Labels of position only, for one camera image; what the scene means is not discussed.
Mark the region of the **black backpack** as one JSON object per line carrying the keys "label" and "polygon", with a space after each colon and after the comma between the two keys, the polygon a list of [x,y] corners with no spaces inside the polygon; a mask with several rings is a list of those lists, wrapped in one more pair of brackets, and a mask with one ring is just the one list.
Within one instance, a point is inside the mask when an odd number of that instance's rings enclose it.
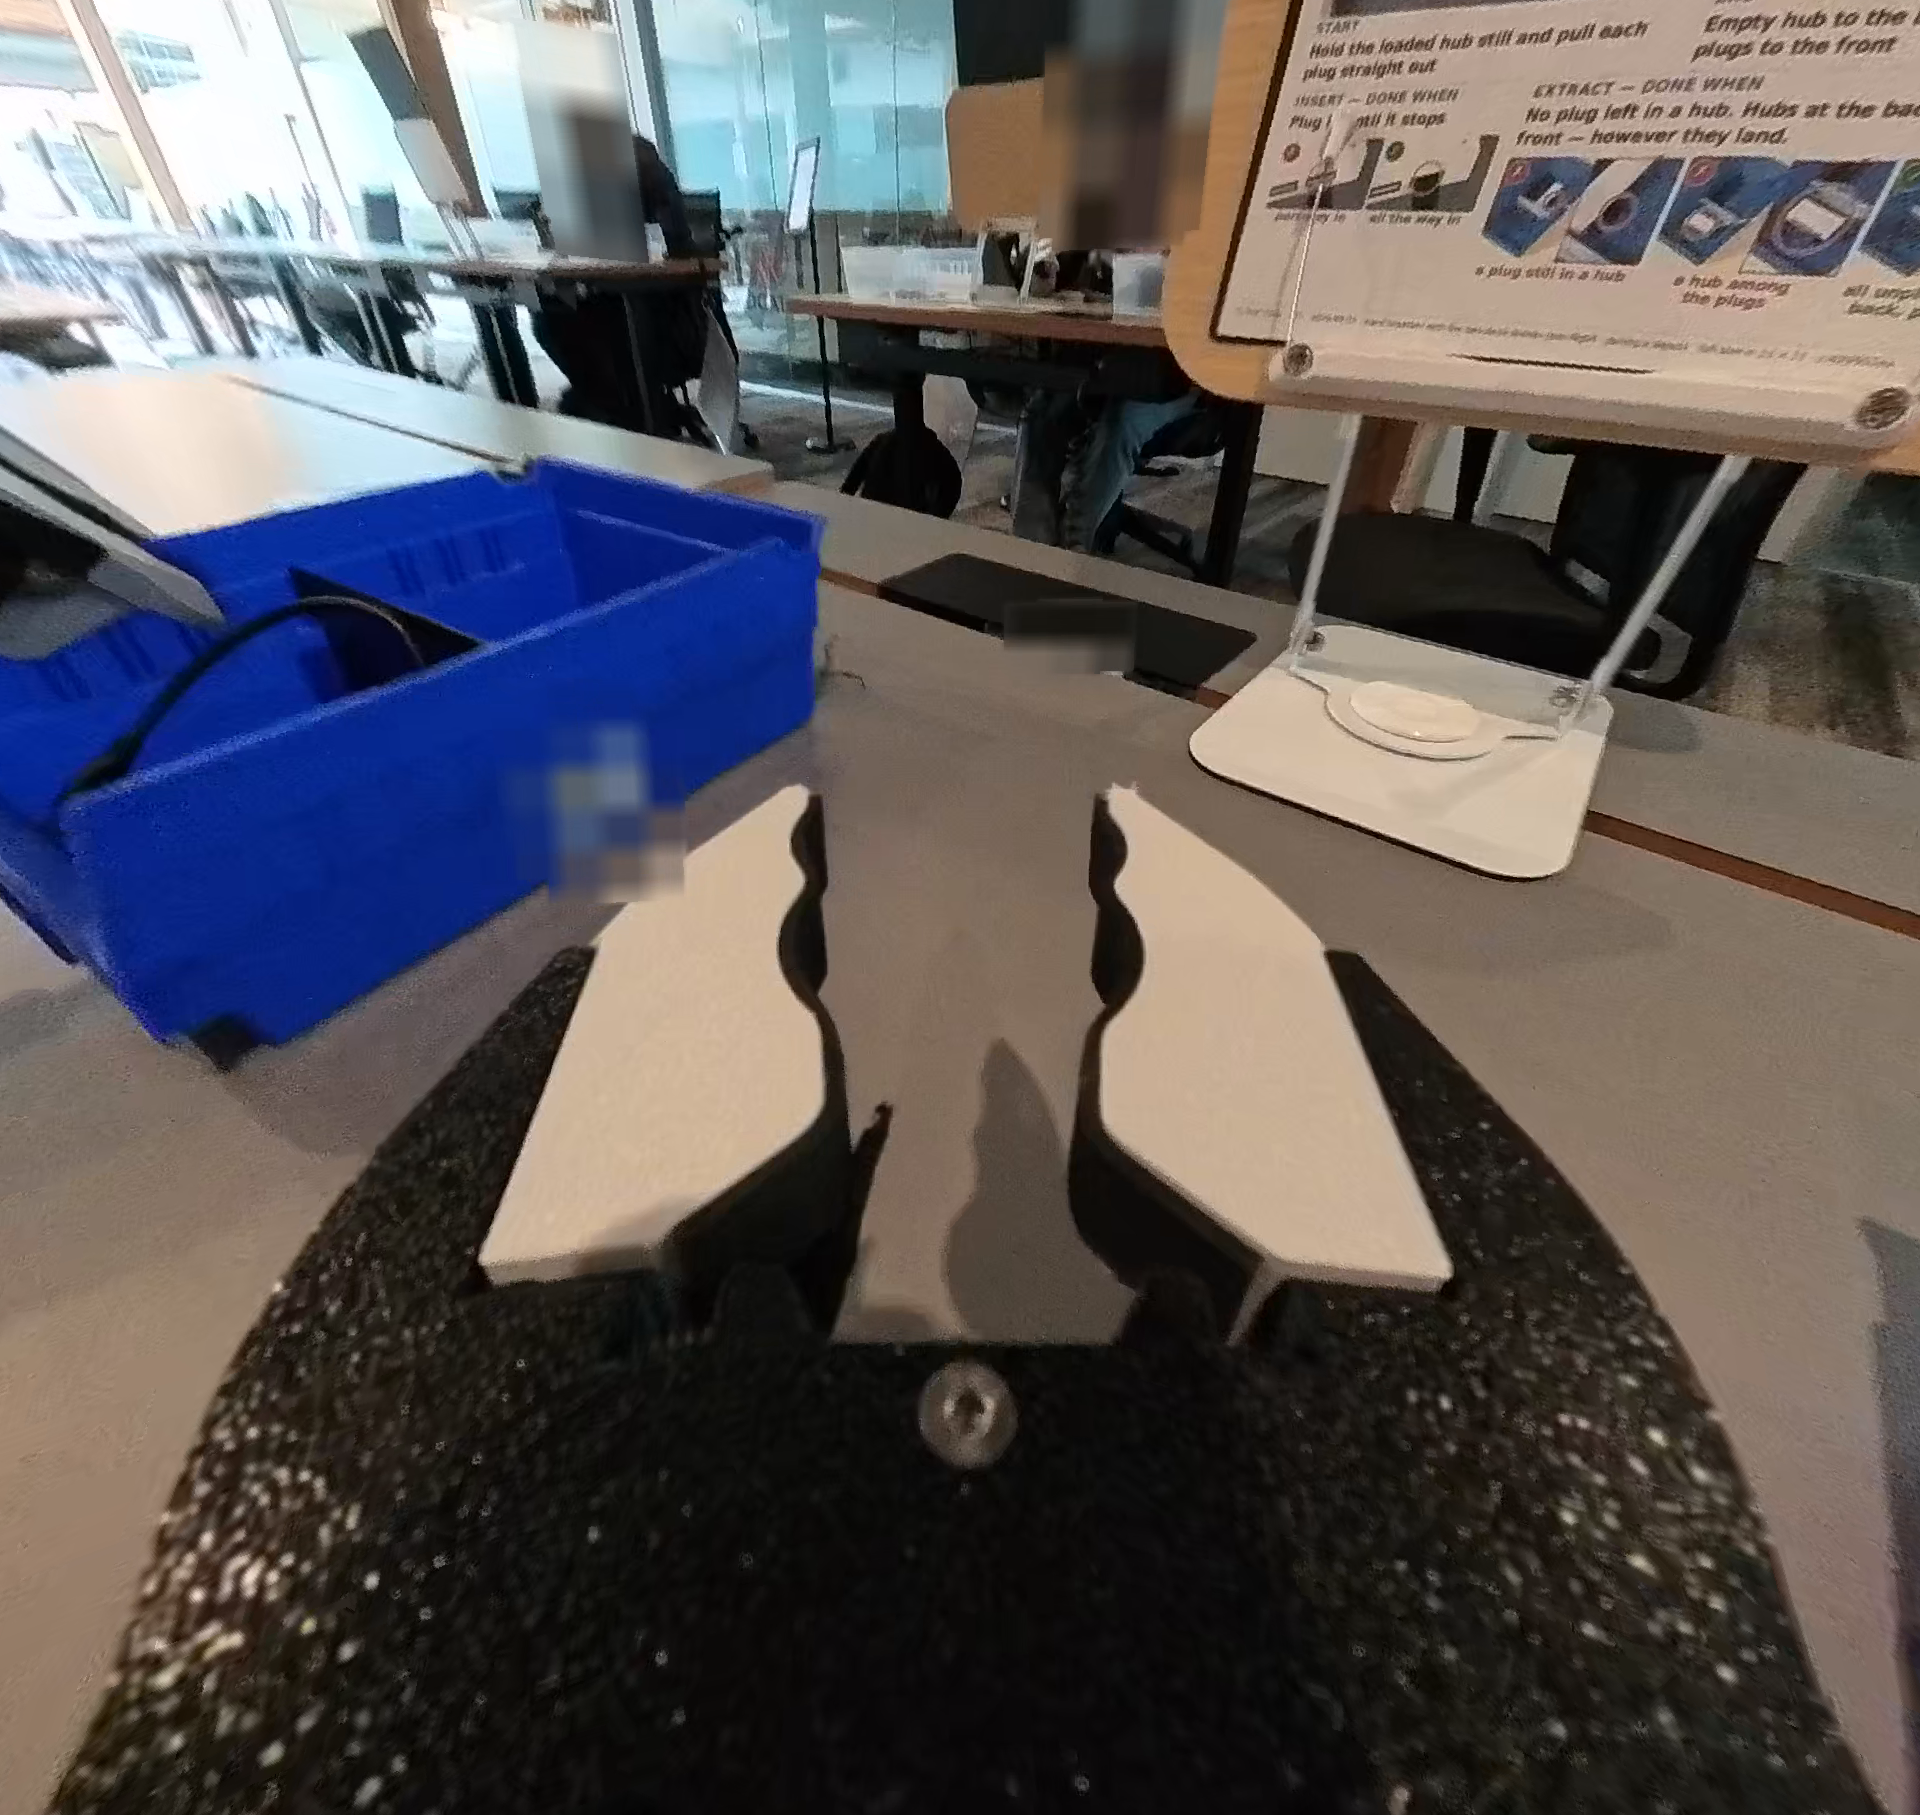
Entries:
{"label": "black backpack", "polygon": [[934,430],[907,421],[853,457],[838,491],[947,521],[964,498],[964,467]]}

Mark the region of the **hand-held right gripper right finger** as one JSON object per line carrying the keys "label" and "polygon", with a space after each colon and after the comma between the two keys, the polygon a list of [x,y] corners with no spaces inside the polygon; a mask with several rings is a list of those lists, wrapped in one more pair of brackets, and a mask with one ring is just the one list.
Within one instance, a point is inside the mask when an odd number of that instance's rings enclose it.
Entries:
{"label": "hand-held right gripper right finger", "polygon": [[1453,1254],[1307,917],[1137,787],[1090,804],[1089,892],[1068,1161],[1089,1249],[1137,1291],[1183,1270],[1213,1304],[1296,1281],[1441,1297]]}

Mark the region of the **black rectangular table cover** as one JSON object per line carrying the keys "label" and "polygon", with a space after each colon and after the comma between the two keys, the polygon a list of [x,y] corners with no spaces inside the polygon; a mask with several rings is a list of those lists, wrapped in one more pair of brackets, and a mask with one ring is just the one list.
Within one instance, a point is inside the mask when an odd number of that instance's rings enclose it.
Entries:
{"label": "black rectangular table cover", "polygon": [[943,555],[880,585],[914,614],[993,634],[1043,665],[1120,673],[1166,693],[1196,693],[1254,634],[1163,603],[1049,579],[977,555]]}

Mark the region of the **instruction board with white stand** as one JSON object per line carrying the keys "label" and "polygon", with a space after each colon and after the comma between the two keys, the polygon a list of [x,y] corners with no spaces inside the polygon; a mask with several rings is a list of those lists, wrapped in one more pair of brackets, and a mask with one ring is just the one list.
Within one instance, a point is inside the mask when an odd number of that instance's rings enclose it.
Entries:
{"label": "instruction board with white stand", "polygon": [[[1233,787],[1499,878],[1569,866],[1611,690],[1763,462],[1916,474],[1916,0],[1232,0],[1190,379],[1332,412],[1275,665],[1190,743]],[[1626,607],[1526,667],[1435,641],[1341,512],[1363,427],[1700,452]]]}

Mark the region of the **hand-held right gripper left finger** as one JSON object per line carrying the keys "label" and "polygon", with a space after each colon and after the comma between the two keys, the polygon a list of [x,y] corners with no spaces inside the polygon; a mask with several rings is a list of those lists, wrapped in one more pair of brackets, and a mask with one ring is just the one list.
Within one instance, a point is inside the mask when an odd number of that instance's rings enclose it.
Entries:
{"label": "hand-held right gripper left finger", "polygon": [[824,1002],[825,892],[824,795],[794,783],[606,923],[476,1251],[490,1287],[846,1287],[876,1139]]}

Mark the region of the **black office chair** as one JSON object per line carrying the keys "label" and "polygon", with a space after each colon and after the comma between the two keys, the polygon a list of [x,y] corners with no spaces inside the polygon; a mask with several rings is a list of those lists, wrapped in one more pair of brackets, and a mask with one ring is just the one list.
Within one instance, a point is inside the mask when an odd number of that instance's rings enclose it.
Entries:
{"label": "black office chair", "polygon": [[[1548,543],[1427,512],[1348,509],[1332,530],[1318,607],[1545,673],[1588,670],[1693,512],[1716,459],[1545,436],[1536,446],[1572,457]],[[1687,701],[1710,679],[1764,534],[1801,476],[1801,462],[1776,459],[1742,471],[1658,606],[1658,620],[1684,649],[1660,673],[1664,641],[1649,628],[1620,676],[1631,693]]]}

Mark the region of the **blue plastic bin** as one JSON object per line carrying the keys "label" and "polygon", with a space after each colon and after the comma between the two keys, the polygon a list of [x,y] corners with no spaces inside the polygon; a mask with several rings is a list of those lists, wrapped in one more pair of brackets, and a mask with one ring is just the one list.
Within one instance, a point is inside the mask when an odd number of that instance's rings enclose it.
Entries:
{"label": "blue plastic bin", "polygon": [[[2,658],[2,907],[156,1039],[279,1047],[807,723],[824,534],[533,462],[159,540],[226,628]],[[484,647],[349,693],[294,567]]]}

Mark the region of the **wooden office desk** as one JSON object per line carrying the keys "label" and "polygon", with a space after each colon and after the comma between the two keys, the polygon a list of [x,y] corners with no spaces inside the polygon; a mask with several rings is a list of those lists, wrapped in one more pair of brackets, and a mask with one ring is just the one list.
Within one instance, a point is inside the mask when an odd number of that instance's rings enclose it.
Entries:
{"label": "wooden office desk", "polygon": [[[892,381],[894,421],[923,418],[923,385],[947,376],[1011,394],[1074,394],[1083,403],[1144,400],[1171,391],[1159,315],[1116,312],[1069,299],[934,302],[917,296],[788,296],[789,315],[835,324],[838,352]],[[1190,579],[1232,588],[1242,512],[1262,437],[1262,406],[1199,391],[1202,409],[1168,424],[1144,462],[1216,457],[1213,509],[1202,534],[1143,509],[1116,507],[1104,540],[1132,540]]]}

